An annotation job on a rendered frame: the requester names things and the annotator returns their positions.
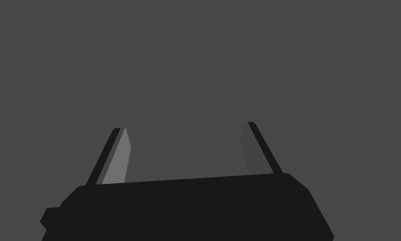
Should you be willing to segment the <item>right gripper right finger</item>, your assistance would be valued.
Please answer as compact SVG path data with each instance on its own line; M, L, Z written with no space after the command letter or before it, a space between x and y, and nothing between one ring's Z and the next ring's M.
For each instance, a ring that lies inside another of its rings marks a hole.
M249 175L283 173L254 122L242 123L240 147Z

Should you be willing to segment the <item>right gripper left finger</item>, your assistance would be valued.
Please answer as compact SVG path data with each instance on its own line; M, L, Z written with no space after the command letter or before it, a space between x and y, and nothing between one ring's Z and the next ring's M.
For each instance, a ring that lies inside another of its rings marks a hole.
M130 154L131 143L127 128L114 128L86 185L125 183Z

